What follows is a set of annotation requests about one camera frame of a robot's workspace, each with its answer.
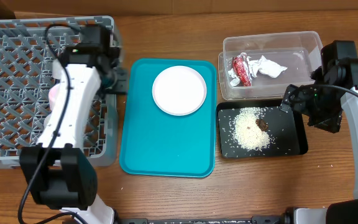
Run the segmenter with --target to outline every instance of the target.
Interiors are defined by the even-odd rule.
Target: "clear plastic container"
[[[228,37],[223,41],[223,52],[219,55],[219,82],[225,100],[251,100],[280,98],[289,84],[313,83],[312,71],[321,65],[320,50],[323,47],[316,32],[288,32],[278,34]],[[259,60],[263,55],[281,66],[287,67],[277,78],[260,72],[252,78],[252,86],[232,86],[228,75],[233,57],[245,52],[250,60]]]

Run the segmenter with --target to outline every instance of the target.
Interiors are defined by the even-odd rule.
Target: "gray dish rack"
[[[77,28],[102,24],[121,39],[109,16],[0,20],[0,169],[17,167],[21,147],[34,145],[44,129],[48,93],[55,84],[44,30],[61,23]],[[80,41],[66,27],[50,29],[48,38],[57,54]],[[84,135],[84,153],[93,166],[115,161],[117,122],[116,96],[95,98]]]

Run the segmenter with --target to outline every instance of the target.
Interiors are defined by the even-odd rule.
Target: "round plate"
[[[204,78],[194,69],[173,66],[162,71],[153,83],[153,99],[164,112],[183,116],[196,111],[206,98]]]

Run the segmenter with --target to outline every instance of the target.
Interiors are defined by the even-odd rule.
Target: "red wrapper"
[[[237,76],[240,78],[244,86],[251,86],[251,77],[249,74],[249,68],[247,64],[247,54],[241,53],[233,58],[233,69]]]

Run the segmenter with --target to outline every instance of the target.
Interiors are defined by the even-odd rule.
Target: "blue tray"
[[[207,86],[203,105],[186,116],[163,112],[152,96],[157,75],[176,65],[195,69]],[[211,63],[140,59],[131,70],[120,165],[130,174],[206,177],[215,166],[215,122],[216,69]]]

